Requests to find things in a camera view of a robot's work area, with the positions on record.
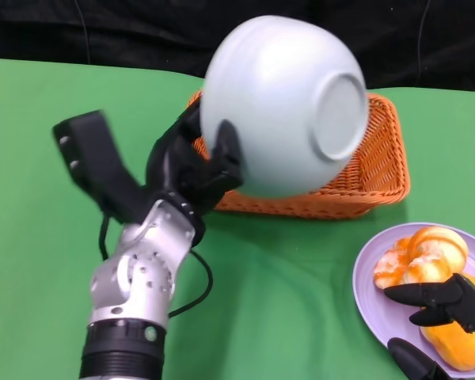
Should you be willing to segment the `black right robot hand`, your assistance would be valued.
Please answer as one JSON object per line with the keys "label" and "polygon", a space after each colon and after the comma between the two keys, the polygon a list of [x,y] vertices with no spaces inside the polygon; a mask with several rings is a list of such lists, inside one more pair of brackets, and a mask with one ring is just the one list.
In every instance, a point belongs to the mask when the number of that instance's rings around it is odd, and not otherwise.
{"label": "black right robot hand", "polygon": [[[421,310],[409,320],[420,327],[457,322],[467,333],[475,333],[475,286],[463,275],[454,274],[443,283],[410,283],[388,287],[387,298]],[[408,379],[449,379],[442,367],[419,348],[401,338],[391,338],[387,349]]]}

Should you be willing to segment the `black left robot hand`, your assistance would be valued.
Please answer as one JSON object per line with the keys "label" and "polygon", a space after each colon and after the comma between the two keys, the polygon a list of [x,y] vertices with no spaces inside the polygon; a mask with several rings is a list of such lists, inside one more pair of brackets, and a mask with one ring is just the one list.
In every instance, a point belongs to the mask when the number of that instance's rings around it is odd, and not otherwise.
{"label": "black left robot hand", "polygon": [[146,164],[146,186],[153,192],[179,196],[195,215],[211,211],[226,192],[243,184],[241,147],[234,125],[223,120],[217,127],[211,157],[197,153],[202,137],[200,107],[189,106],[154,144]]}

